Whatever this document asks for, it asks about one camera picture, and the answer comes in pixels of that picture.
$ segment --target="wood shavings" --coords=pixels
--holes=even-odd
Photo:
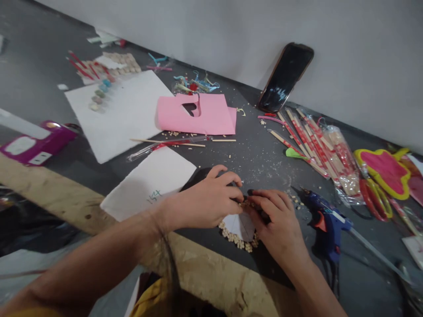
[[[242,117],[246,117],[244,109],[242,109],[242,108],[237,108],[237,112],[240,112],[240,111],[242,111],[242,112],[244,113],[244,114],[242,115]]]

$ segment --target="wooden plank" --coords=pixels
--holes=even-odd
[[[91,235],[116,223],[100,209],[102,195],[44,167],[26,167],[0,154],[0,183]],[[168,239],[181,287],[228,316],[301,315],[291,289],[175,232]],[[157,257],[142,264],[165,274],[166,268],[154,264],[154,259]]]

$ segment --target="wooden dowel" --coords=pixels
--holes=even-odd
[[[172,141],[172,140],[168,140],[168,141],[155,141],[155,140],[147,140],[147,139],[130,139],[130,140],[131,141],[135,141],[135,142],[150,142],[150,143],[178,142],[178,141]],[[180,143],[178,145],[189,145],[189,146],[206,147],[203,144],[195,144],[195,143]]]

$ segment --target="debris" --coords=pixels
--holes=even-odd
[[[66,86],[65,84],[58,84],[58,85],[57,85],[57,88],[59,88],[59,89],[60,89],[60,90],[62,90],[62,91],[69,90],[69,87],[68,87],[68,86]]]
[[[240,112],[240,111],[242,111],[242,112],[244,113],[244,114],[242,115],[242,117],[246,117],[244,109],[242,109],[242,108],[237,108],[237,112]]]

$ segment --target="white paper sheet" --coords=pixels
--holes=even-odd
[[[118,221],[140,213],[176,194],[196,167],[168,147],[153,151],[100,204]]]
[[[254,227],[247,213],[227,215],[223,222],[230,233],[237,234],[242,240],[250,242],[254,239]]]
[[[161,130],[156,123],[160,96],[173,96],[152,70],[117,77],[101,105],[88,108],[97,85],[65,93],[84,130],[97,161],[102,164],[137,145],[130,139],[148,139]]]

